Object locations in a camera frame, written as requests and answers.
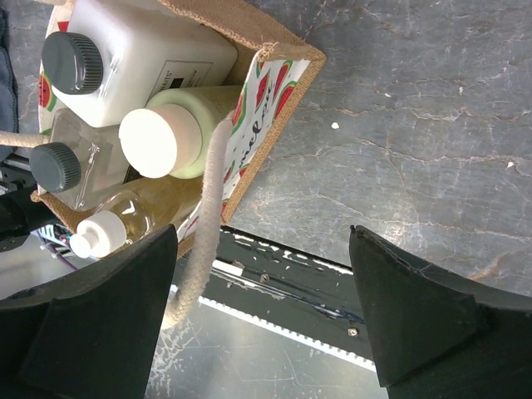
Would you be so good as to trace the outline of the dark blue towel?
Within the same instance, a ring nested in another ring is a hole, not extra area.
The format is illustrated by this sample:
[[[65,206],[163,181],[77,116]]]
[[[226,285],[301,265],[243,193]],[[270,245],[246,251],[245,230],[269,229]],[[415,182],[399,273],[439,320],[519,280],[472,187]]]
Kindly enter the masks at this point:
[[[8,52],[7,13],[1,8],[1,130],[19,132],[17,88]]]

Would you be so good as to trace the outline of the white square bottle grey cap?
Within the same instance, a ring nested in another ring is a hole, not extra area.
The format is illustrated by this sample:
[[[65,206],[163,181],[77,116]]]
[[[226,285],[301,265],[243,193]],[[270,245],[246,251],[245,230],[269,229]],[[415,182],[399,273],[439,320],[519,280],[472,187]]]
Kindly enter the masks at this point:
[[[77,1],[66,31],[45,39],[42,66],[57,98],[102,128],[160,91],[221,85],[237,55],[214,29],[144,1]]]

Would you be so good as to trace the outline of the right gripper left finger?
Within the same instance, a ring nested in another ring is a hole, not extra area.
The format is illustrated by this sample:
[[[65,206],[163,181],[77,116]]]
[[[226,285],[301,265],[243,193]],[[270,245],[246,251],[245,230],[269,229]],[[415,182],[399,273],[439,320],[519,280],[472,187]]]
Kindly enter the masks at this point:
[[[143,397],[177,249],[168,225],[107,259],[3,299],[2,397]]]

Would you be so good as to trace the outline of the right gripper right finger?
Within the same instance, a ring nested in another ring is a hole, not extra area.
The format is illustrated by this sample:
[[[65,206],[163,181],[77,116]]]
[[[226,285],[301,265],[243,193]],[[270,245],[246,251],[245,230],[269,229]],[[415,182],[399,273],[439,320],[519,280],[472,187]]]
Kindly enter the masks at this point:
[[[349,254],[389,397],[530,397],[529,297],[463,278],[360,225]]]

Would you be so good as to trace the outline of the burlap watermelon canvas bag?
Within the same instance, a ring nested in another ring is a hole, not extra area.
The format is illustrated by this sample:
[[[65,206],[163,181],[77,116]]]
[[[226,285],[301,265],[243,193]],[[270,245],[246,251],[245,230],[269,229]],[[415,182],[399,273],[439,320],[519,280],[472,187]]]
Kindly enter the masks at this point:
[[[66,10],[68,15],[66,19],[52,22],[47,36],[66,31],[75,2],[55,2],[55,7]],[[163,327],[170,328],[182,321],[204,292],[216,255],[220,226],[230,219],[295,106],[323,66],[325,56],[244,1],[144,2],[210,27],[232,44],[237,59],[219,86],[241,87],[235,109],[218,124],[209,142],[199,203],[180,226],[173,224],[180,252],[189,254],[190,260],[163,318]],[[55,113],[67,108],[52,91],[43,71],[42,56],[41,71],[39,115],[45,130],[36,135],[1,131],[3,145],[27,147],[30,154],[34,147],[50,141]],[[129,164],[124,183],[107,198],[140,178],[146,177]],[[100,205],[81,211],[71,209],[42,189],[33,175],[23,198],[57,217],[71,231],[71,236],[77,225],[93,215]]]

